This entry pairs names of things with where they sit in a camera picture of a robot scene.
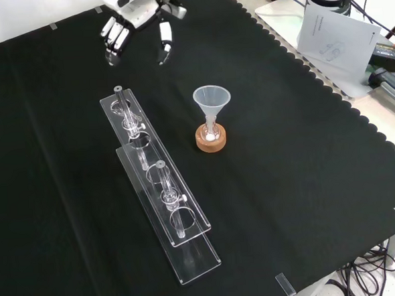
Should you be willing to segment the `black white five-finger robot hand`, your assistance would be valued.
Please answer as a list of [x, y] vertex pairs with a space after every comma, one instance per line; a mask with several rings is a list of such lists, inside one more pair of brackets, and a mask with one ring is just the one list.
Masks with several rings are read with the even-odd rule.
[[159, 34], [161, 34], [161, 49], [158, 63], [166, 63], [173, 48], [173, 34], [171, 25], [162, 17], [163, 7], [169, 0], [102, 0], [113, 10], [113, 15], [101, 30], [100, 37], [106, 47], [105, 58], [110, 66], [120, 62], [129, 40], [137, 31], [159, 21]]

